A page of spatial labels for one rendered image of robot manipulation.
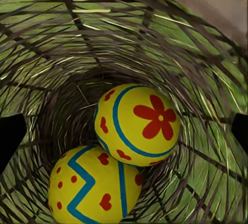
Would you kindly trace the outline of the wicker basket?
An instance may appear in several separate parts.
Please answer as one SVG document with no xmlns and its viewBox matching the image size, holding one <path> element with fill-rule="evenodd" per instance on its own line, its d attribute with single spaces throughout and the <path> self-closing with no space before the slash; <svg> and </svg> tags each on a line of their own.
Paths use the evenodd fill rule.
<svg viewBox="0 0 248 224">
<path fill-rule="evenodd" d="M 0 0 L 0 2 L 1 1 L 3 0 Z M 248 165 L 243 156 L 242 145 L 239 145 L 236 137 L 231 132 L 231 126 L 233 125 L 232 121 L 234 120 L 237 112 L 229 104 L 226 93 L 234 100 L 240 114 L 241 111 L 238 105 L 242 108 L 242 110 L 246 113 L 246 115 L 248 115 L 248 111 L 236 99 L 234 99 L 234 96 L 230 95 L 222 87 L 219 78 L 221 80 L 223 79 L 218 74 L 216 74 L 213 67 L 213 65 L 216 65 L 220 73 L 221 71 L 225 73 L 226 76 L 228 76 L 228 78 L 230 78 L 241 89 L 242 93 L 246 92 L 246 94 L 248 95 L 248 91 L 238 82 L 237 77 L 234 77 L 227 70 L 227 68 L 224 67 L 221 63 L 228 60 L 234 75 L 236 76 L 231 64 L 233 64 L 241 73 L 244 74 L 245 81 L 248 84 L 248 71 L 241 59 L 241 57 L 243 57 L 243 59 L 248 63 L 248 0 L 163 0 L 163 1 L 165 1 L 168 4 L 168 6 L 160 3 L 159 0 L 37 0 L 37 1 L 32 1 L 32 3 L 23 6 L 19 9 L 16 9 L 14 11 L 0 13 L 0 39 L 2 38 L 2 36 L 7 35 L 7 38 L 5 38 L 0 42 L 0 54 L 15 47 L 15 49 L 10 54 L 8 54 L 6 58 L 0 60 L 0 68 L 2 68 L 5 65 L 6 61 L 9 58 L 18 55 L 14 60 L 12 60 L 12 63 L 7 68 L 0 70 L 0 77 L 5 73 L 10 72 L 7 76 L 0 79 L 0 98 L 9 87 L 11 88 L 12 86 L 14 86 L 15 88 L 12 91 L 12 93 L 15 90 L 16 93 L 9 101 L 9 103 L 11 103 L 13 102 L 13 99 L 17 96 L 17 94 L 23 88 L 26 88 L 27 92 L 25 93 L 24 98 L 20 101 L 20 103 L 17 104 L 14 110 L 7 117 L 22 113 L 22 115 L 24 115 L 26 126 L 28 128 L 27 142 L 24 143 L 24 139 L 25 139 L 24 136 L 22 142 L 20 143 L 19 147 L 16 149 L 15 153 L 12 156 L 14 167 L 9 161 L 9 166 L 11 167 L 12 172 L 15 176 L 15 181 L 16 181 L 15 186 L 11 183 L 10 175 L 8 178 L 9 188 L 5 182 L 3 173 L 1 173 L 0 175 L 0 182 L 2 183 L 2 186 L 5 191 L 4 195 L 0 196 L 0 206 L 2 206 L 2 208 L 5 210 L 8 216 L 7 218 L 2 212 L 0 212 L 0 218 L 3 221 L 3 224 L 14 224 L 9 215 L 14 217 L 21 224 L 26 224 L 22 218 L 20 219 L 5 203 L 3 203 L 3 200 L 5 198 L 7 198 L 16 207 L 20 215 L 23 214 L 25 216 L 25 218 L 28 220 L 28 224 L 38 224 L 35 221 L 37 218 L 42 220 L 44 223 L 49 224 L 48 221 L 39 217 L 41 213 L 49 216 L 51 219 L 57 222 L 57 220 L 55 220 L 53 216 L 51 216 L 50 214 L 44 211 L 44 209 L 47 209 L 49 211 L 51 210 L 49 206 L 49 199 L 36 187 L 36 185 L 34 184 L 34 180 L 39 184 L 40 188 L 43 187 L 48 191 L 48 186 L 49 186 L 48 182 L 50 181 L 50 176 L 54 168 L 53 163 L 58 162 L 57 160 L 60 159 L 63 154 L 66 154 L 67 151 L 70 151 L 72 143 L 75 147 L 89 144 L 89 141 L 93 141 L 93 145 L 99 144 L 99 140 L 96 137 L 97 135 L 96 131 L 91 132 L 91 129 L 95 128 L 94 120 L 93 120 L 94 116 L 88 119 L 85 118 L 85 115 L 89 114 L 90 112 L 94 112 L 98 103 L 88 104 L 88 102 L 100 100 L 102 98 L 102 95 L 104 95 L 106 92 L 112 89 L 109 87 L 104 87 L 103 86 L 104 82 L 108 82 L 116 86 L 126 83 L 132 83 L 131 81 L 123 78 L 129 78 L 134 80 L 136 83 L 151 86 L 154 89 L 160 91 L 164 95 L 165 95 L 164 88 L 167 90 L 170 96 L 170 100 L 175 105 L 174 107 L 179 116 L 180 137 L 173 152 L 158 164 L 158 167 L 149 175 L 148 178 L 143 175 L 146 167 L 144 168 L 143 172 L 141 173 L 145 177 L 145 179 L 143 180 L 142 193 L 139 198 L 140 201 L 136 204 L 135 208 L 128 214 L 128 216 L 133 215 L 134 218 L 127 218 L 122 220 L 121 222 L 129 221 L 131 222 L 129 224 L 137 224 L 137 221 L 144 218 L 144 220 L 141 222 L 143 223 L 149 216 L 153 215 L 152 218 L 146 224 L 155 224 L 158 221 L 160 221 L 163 217 L 165 217 L 167 224 L 176 224 L 179 215 L 183 212 L 183 210 L 186 207 L 187 209 L 189 208 L 192 200 L 195 198 L 197 200 L 195 209 L 188 215 L 188 217 L 182 220 L 180 224 L 182 224 L 187 218 L 189 218 L 189 220 L 187 221 L 186 224 L 197 224 L 198 214 L 202 210 L 204 210 L 205 212 L 201 218 L 200 224 L 205 224 L 207 217 L 209 217 L 211 220 L 209 224 L 225 224 L 234 202 L 235 202 L 236 210 L 232 215 L 229 224 L 237 224 L 237 216 L 240 211 L 240 207 L 242 203 L 243 203 L 243 224 L 248 224 L 248 214 L 245 219 L 246 192 L 248 191 L 248 179 L 245 178 L 245 171 L 244 171 L 244 166 L 245 166 L 246 171 L 248 173 Z M 55 2 L 62 4 L 55 6 L 49 10 L 25 11 L 26 8 L 38 2 Z M 200 18 L 196 17 L 195 15 L 191 15 L 187 13 L 173 2 L 182 4 L 183 6 L 187 7 L 190 11 L 198 15 Z M 74 3 L 95 3 L 100 6 L 106 7 L 108 9 L 86 9 L 81 6 L 75 5 Z M 128 5 L 129 7 L 116 8 L 106 3 L 122 3 Z M 136 7 L 128 3 L 142 3 L 147 6 Z M 52 10 L 59 6 L 62 6 L 63 4 L 66 4 L 68 10 Z M 171 19 L 155 14 L 156 9 L 161 12 L 167 13 L 171 17 Z M 136 10 L 141 10 L 145 12 L 145 14 L 135 15 L 129 12 Z M 127 15 L 111 16 L 106 14 L 106 13 L 117 13 L 117 12 L 122 12 Z M 119 23 L 111 23 L 106 20 L 93 17 L 88 13 L 95 13 L 101 17 L 108 18 L 117 21 Z M 8 17 L 12 17 L 16 15 L 25 15 L 25 14 L 36 14 L 36 15 L 16 23 L 8 23 L 8 24 L 1 23 L 1 21 L 5 20 Z M 41 14 L 60 14 L 60 15 L 48 20 L 27 22 L 28 20 L 31 20 L 32 18 Z M 70 14 L 72 18 L 56 20 L 57 17 L 60 17 L 63 14 Z M 94 23 L 87 19 L 80 18 L 79 14 L 85 15 L 87 16 L 87 18 L 94 18 L 100 20 L 104 23 L 102 24 Z M 169 34 L 167 34 L 166 31 L 161 26 L 167 27 L 170 30 L 172 28 L 158 23 L 153 18 L 153 16 L 177 24 L 198 48 L 193 47 L 187 43 L 184 43 L 181 39 L 177 40 L 175 38 L 170 37 Z M 190 25 L 187 24 L 185 25 L 179 22 L 175 18 L 175 16 L 185 19 Z M 142 24 L 138 24 L 128 20 L 121 19 L 120 17 L 132 17 L 132 18 L 135 17 L 143 20 L 143 22 Z M 75 24 L 72 25 L 68 24 L 73 21 L 75 22 Z M 96 27 L 85 25 L 83 24 L 82 21 L 88 22 L 92 25 L 94 24 L 106 28 L 107 30 L 101 30 Z M 150 24 L 151 22 L 159 25 L 166 34 L 162 34 L 161 32 L 157 31 L 156 28 L 154 28 Z M 36 25 L 17 27 L 17 25 L 20 24 L 36 24 Z M 57 32 L 45 33 L 53 28 L 60 26 L 61 27 L 69 26 L 69 25 L 71 26 L 59 30 Z M 72 31 L 65 31 L 66 29 L 69 29 L 74 25 L 77 25 L 76 29 Z M 102 25 L 112 25 L 116 28 L 119 28 L 120 30 L 112 30 Z M 124 27 L 125 25 L 134 27 L 136 29 L 128 29 Z M 204 26 L 208 26 L 210 28 L 216 29 L 223 37 L 208 32 Z M 42 29 L 42 28 L 48 28 L 48 29 L 37 34 L 32 34 L 30 35 L 30 37 L 25 39 L 21 37 L 24 36 L 23 34 L 29 31 Z M 221 54 L 216 56 L 212 55 L 209 52 L 209 50 L 200 43 L 199 41 L 200 39 L 195 38 L 186 28 L 200 33 L 209 42 L 207 43 L 206 41 L 204 41 L 204 43 L 217 49 Z M 34 43 L 29 42 L 29 40 L 40 35 L 47 35 L 47 36 L 41 38 L 40 40 Z M 62 37 L 64 35 L 77 35 L 77 36 L 70 37 L 71 39 L 65 42 L 50 42 L 52 39 L 68 38 L 68 37 Z M 132 38 L 129 35 L 135 35 L 138 37 L 138 39 Z M 99 37 L 108 37 L 111 38 L 111 40 L 104 40 Z M 74 41 L 74 39 L 76 38 L 84 38 L 84 40 Z M 166 38 L 172 40 L 174 43 L 177 44 L 177 46 L 168 42 Z M 15 40 L 16 43 L 7 46 L 12 40 Z M 227 44 L 230 44 L 232 49 L 228 51 L 225 50 L 218 41 L 222 41 Z M 188 48 L 193 47 L 195 49 L 198 49 L 202 51 L 205 56 L 193 52 L 190 48 L 189 48 L 190 51 L 184 49 L 177 42 L 186 45 Z M 64 44 L 66 43 L 71 43 L 71 45 L 64 46 Z M 87 45 L 75 45 L 77 43 L 87 43 Z M 58 44 L 58 45 L 43 46 L 45 44 Z M 23 45 L 24 48 L 15 52 L 15 50 L 20 45 Z M 142 48 L 143 45 L 158 51 L 161 55 L 164 56 L 163 58 L 171 62 L 171 64 L 164 63 L 163 61 L 156 60 L 154 58 L 150 58 L 148 55 L 145 54 L 144 51 L 146 50 Z M 87 46 L 88 48 L 79 49 L 80 46 Z M 68 50 L 67 49 L 68 47 L 75 47 L 75 48 Z M 28 58 L 32 52 L 35 52 L 35 55 L 31 58 Z M 13 63 L 18 58 L 20 58 L 25 54 L 28 55 L 22 61 L 13 65 Z M 238 57 L 239 64 L 234 59 L 234 57 Z M 37 64 L 39 60 L 41 60 L 42 58 L 45 59 L 44 62 Z M 36 61 L 35 65 L 32 68 L 24 71 L 28 73 L 20 81 L 15 81 L 15 79 L 19 75 L 24 73 L 22 72 L 22 70 L 25 69 L 25 67 L 32 64 L 33 61 Z M 168 66 L 181 69 L 183 72 L 178 74 L 177 72 L 171 70 Z M 35 72 L 43 68 L 42 72 L 40 72 L 37 76 L 33 76 L 35 73 L 34 72 L 27 80 L 25 80 L 25 78 L 30 74 L 31 70 L 36 67 L 37 69 Z M 208 74 L 207 71 L 205 70 L 207 67 L 210 67 L 214 78 L 210 74 Z M 39 81 L 37 81 L 34 84 L 31 84 L 39 77 L 41 77 Z M 188 92 L 190 91 L 182 83 L 183 77 L 187 77 L 189 81 L 194 84 L 197 92 L 201 97 L 201 100 L 205 104 L 206 108 L 209 109 L 211 112 L 209 116 L 203 110 L 200 101 L 198 105 L 190 97 L 190 95 L 188 94 Z M 215 81 L 220 96 L 213 89 L 209 77 Z M 77 83 L 89 79 L 102 79 L 101 82 L 99 82 L 100 84 L 102 84 L 102 87 L 93 87 L 86 89 L 85 91 L 82 91 L 81 89 L 86 87 L 86 85 L 82 85 L 79 87 Z M 70 90 L 70 88 L 73 87 L 71 85 L 74 83 L 77 85 L 78 88 L 65 94 L 68 90 Z M 67 89 L 69 86 L 71 87 Z M 5 113 L 3 117 L 1 117 L 2 112 L 9 105 L 8 103 L 4 108 L 7 99 L 12 94 L 12 93 L 9 94 L 10 88 L 5 100 L 3 100 L 0 103 L 0 119 L 4 119 L 4 116 L 6 115 Z M 96 89 L 96 88 L 102 88 L 102 89 L 86 92 L 88 90 Z M 67 90 L 63 94 L 60 94 L 65 89 Z M 34 92 L 36 93 L 33 95 Z M 192 95 L 191 92 L 190 94 Z M 84 99 L 79 101 L 74 106 L 70 105 L 71 107 L 66 115 L 62 127 L 60 128 L 61 129 L 60 138 L 59 138 L 60 143 L 58 143 L 59 145 L 59 150 L 58 150 L 57 145 L 55 143 L 55 139 L 53 138 L 53 133 L 56 130 L 56 127 L 58 125 L 58 122 L 60 121 L 60 118 L 64 110 L 66 109 L 67 105 L 70 104 L 69 102 L 78 96 L 80 97 L 84 96 Z M 219 105 L 213 102 L 211 96 L 217 100 Z M 55 119 L 55 117 L 52 117 L 52 114 L 55 104 L 60 99 L 63 99 L 64 102 L 66 102 L 66 104 L 63 106 L 57 119 Z M 35 104 L 33 109 L 29 112 L 30 107 L 35 102 L 36 103 L 38 102 L 38 104 Z M 227 118 L 227 114 L 223 111 L 220 103 L 226 108 L 230 118 Z M 223 118 L 219 117 L 217 110 L 215 108 L 218 108 L 220 110 L 220 112 L 223 114 Z M 34 110 L 35 112 L 33 114 Z M 72 119 L 68 127 L 69 130 L 71 126 L 71 132 L 70 132 L 70 139 L 68 140 L 67 136 L 64 135 L 64 130 L 66 125 L 66 120 L 71 115 L 72 115 Z M 193 128 L 192 140 L 190 135 L 190 125 L 188 126 L 186 123 L 186 116 L 188 117 L 188 123 L 190 121 Z M 200 135 L 198 133 L 198 129 L 195 125 L 193 118 L 199 119 L 199 126 L 201 132 Z M 52 119 L 56 120 L 54 132 L 53 129 L 51 129 Z M 81 129 L 82 122 L 84 119 L 86 123 Z M 75 127 L 74 124 L 78 120 L 79 122 Z M 31 122 L 31 128 L 29 128 L 29 121 Z M 212 129 L 212 121 L 217 123 L 217 130 L 219 127 L 225 139 L 226 156 L 227 156 L 226 166 L 222 165 L 221 157 L 208 131 L 208 124 L 209 124 L 210 129 L 215 137 L 215 134 Z M 90 124 L 90 128 L 88 130 L 86 130 L 87 128 L 85 128 L 87 124 Z M 203 142 L 202 127 L 206 133 L 209 155 L 203 154 L 204 142 Z M 229 127 L 231 135 L 234 139 L 235 152 L 227 137 L 227 133 L 228 133 L 227 127 Z M 34 130 L 35 130 L 35 139 L 33 139 Z M 73 142 L 76 133 L 78 133 L 77 146 Z M 89 133 L 94 134 L 93 139 L 88 139 Z M 201 147 L 202 152 L 200 152 L 200 148 L 194 139 L 194 133 L 197 135 L 197 137 L 200 137 L 202 144 Z M 50 160 L 49 158 L 48 144 L 49 144 L 52 160 Z M 209 144 L 211 144 L 220 162 L 217 162 L 211 158 Z M 57 152 L 57 158 L 54 158 L 55 155 L 54 145 Z M 239 175 L 237 174 L 237 172 L 234 172 L 228 168 L 227 146 L 231 150 L 232 156 L 236 162 L 236 170 L 238 166 L 242 175 Z M 25 148 L 28 148 L 29 162 L 27 160 Z M 239 154 L 241 156 L 242 168 L 240 167 L 239 162 L 237 160 L 236 148 L 238 149 Z M 21 149 L 24 149 L 23 150 L 24 161 L 22 160 L 19 152 L 19 150 Z M 186 150 L 188 150 L 186 156 L 187 165 L 183 174 L 181 175 L 179 171 L 180 164 L 186 153 Z M 191 164 L 192 153 L 193 153 L 193 163 Z M 16 154 L 19 158 L 19 164 L 17 163 L 16 160 Z M 203 169 L 202 169 L 203 187 L 200 192 L 200 195 L 198 195 L 195 191 L 198 185 L 199 178 L 195 186 L 195 189 L 193 189 L 188 184 L 189 177 L 192 173 L 192 170 L 194 168 L 198 156 L 200 156 L 204 160 Z M 205 161 L 208 161 L 210 164 L 214 165 L 217 168 L 217 172 L 210 185 L 209 184 L 210 165 L 209 165 L 209 169 L 207 173 L 208 177 L 207 177 L 206 193 L 204 194 L 204 183 L 205 183 L 204 162 Z M 23 177 L 21 165 L 24 168 L 26 177 Z M 44 169 L 47 175 L 40 170 L 41 167 Z M 222 222 L 220 222 L 221 200 L 223 198 L 225 188 L 222 194 L 220 194 L 220 200 L 216 206 L 214 213 L 212 213 L 210 209 L 214 202 L 223 174 L 220 177 L 220 180 L 215 188 L 215 191 L 208 205 L 205 204 L 219 169 L 223 171 L 223 174 L 224 173 L 227 174 L 227 182 L 225 185 L 225 188 L 227 188 L 226 212 Z M 17 176 L 17 170 L 21 177 L 20 181 Z M 163 198 L 160 198 L 160 196 L 164 191 L 166 192 L 173 177 L 178 177 L 178 180 L 180 180 L 180 182 L 178 184 L 177 190 L 174 193 L 172 193 L 169 199 L 163 204 L 163 200 L 164 198 L 166 198 L 167 195 L 165 196 L 164 193 Z M 230 207 L 229 207 L 229 182 L 228 182 L 229 177 L 232 177 L 236 180 L 236 195 Z M 38 195 L 35 194 L 27 186 L 26 181 L 28 179 L 30 180 L 32 186 L 34 187 Z M 237 181 L 242 184 L 242 191 L 243 191 L 238 204 L 237 204 L 237 193 L 238 193 Z M 37 205 L 34 198 L 32 200 L 26 194 L 22 185 L 24 185 L 24 187 L 28 189 L 32 198 L 34 195 L 40 201 L 40 203 L 42 204 L 41 207 Z M 146 193 L 152 187 L 153 190 L 146 195 Z M 168 214 L 177 206 L 179 206 L 186 187 L 192 193 L 191 200 L 186 205 L 186 207 L 184 208 L 182 207 L 182 209 L 180 210 L 177 216 L 175 216 L 172 220 L 170 220 Z M 16 190 L 18 190 L 26 198 L 26 200 L 28 201 L 31 207 L 32 205 L 30 202 L 32 202 L 39 209 L 37 213 L 34 212 L 33 207 L 31 210 L 29 207 L 27 207 L 26 204 L 24 204 L 21 201 Z M 21 207 L 15 204 L 11 195 L 12 192 L 15 193 L 15 197 L 18 199 L 18 202 L 20 203 Z M 46 199 L 46 202 L 44 202 L 41 199 L 39 194 Z M 149 195 L 152 195 L 152 197 L 148 200 L 144 200 Z M 140 204 L 146 201 L 147 203 L 145 205 L 139 207 Z M 141 217 L 145 212 L 148 211 L 148 209 L 153 204 L 157 202 L 159 202 L 159 205 L 161 206 L 157 212 L 154 212 L 155 211 L 154 209 L 149 215 L 145 217 Z M 171 208 L 167 211 L 166 209 L 171 203 L 172 203 Z M 24 208 L 24 206 L 26 206 L 34 214 L 33 218 L 27 214 L 27 211 Z M 219 209 L 219 219 L 216 218 L 218 209 Z M 155 216 L 161 211 L 163 212 L 164 215 L 161 218 L 156 218 L 154 221 L 152 221 L 155 218 Z"/>
</svg>

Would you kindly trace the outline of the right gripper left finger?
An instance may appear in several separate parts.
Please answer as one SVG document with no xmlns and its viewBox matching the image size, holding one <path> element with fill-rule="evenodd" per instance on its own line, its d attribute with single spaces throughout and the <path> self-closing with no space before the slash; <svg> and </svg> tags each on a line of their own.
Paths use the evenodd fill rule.
<svg viewBox="0 0 248 224">
<path fill-rule="evenodd" d="M 24 115 L 0 119 L 0 175 L 27 133 Z"/>
</svg>

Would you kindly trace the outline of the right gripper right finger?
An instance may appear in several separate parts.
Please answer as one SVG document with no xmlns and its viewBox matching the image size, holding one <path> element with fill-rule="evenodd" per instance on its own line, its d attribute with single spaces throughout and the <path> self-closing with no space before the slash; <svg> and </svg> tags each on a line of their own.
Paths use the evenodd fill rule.
<svg viewBox="0 0 248 224">
<path fill-rule="evenodd" d="M 231 132 L 239 145 L 242 145 L 245 154 L 248 155 L 248 115 L 236 114 L 232 122 Z"/>
</svg>

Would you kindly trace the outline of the easter egg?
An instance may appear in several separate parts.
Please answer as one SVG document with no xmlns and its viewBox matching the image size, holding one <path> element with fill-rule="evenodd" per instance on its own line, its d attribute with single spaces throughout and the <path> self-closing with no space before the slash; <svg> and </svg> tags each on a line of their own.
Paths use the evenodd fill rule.
<svg viewBox="0 0 248 224">
<path fill-rule="evenodd" d="M 138 167 L 113 158 L 101 144 L 75 147 L 57 161 L 48 197 L 58 224 L 120 224 L 140 201 Z"/>
<path fill-rule="evenodd" d="M 99 100 L 94 127 L 99 144 L 124 164 L 152 167 L 167 158 L 180 137 L 180 120 L 166 95 L 139 83 L 118 85 Z"/>
</svg>

